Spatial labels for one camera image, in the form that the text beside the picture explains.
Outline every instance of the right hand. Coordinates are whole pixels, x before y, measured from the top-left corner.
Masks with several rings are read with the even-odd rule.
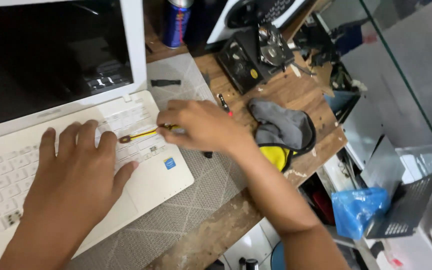
[[[178,125],[185,133],[171,132],[159,127],[156,129],[166,142],[201,151],[217,151],[231,154],[247,145],[255,145],[249,130],[211,101],[170,100],[167,110],[158,114],[158,126]]]

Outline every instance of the yellow sticker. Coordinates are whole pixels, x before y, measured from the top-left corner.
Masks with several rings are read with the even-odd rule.
[[[255,69],[251,69],[251,76],[256,79],[258,77],[258,72]]]

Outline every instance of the hand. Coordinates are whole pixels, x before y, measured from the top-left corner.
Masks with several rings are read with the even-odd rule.
[[[254,145],[251,133],[211,101],[170,100],[167,110],[159,112],[156,123],[179,125],[186,133],[156,130],[166,142],[178,146],[230,154],[243,146]]]
[[[116,135],[104,132],[96,148],[97,126],[96,120],[68,126],[59,136],[57,156],[55,130],[43,134],[23,217],[0,265],[15,254],[22,261],[41,261],[45,269],[61,263],[61,257],[69,260],[121,196],[138,163],[125,164],[114,175]]]

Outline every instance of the laptop lid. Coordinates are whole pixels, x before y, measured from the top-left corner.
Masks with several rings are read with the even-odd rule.
[[[141,0],[0,0],[0,136],[147,89]]]

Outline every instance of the intel sticker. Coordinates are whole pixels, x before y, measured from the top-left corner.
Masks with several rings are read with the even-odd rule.
[[[176,163],[174,163],[174,159],[172,157],[164,160],[164,165],[166,165],[166,169],[171,169],[176,166]]]

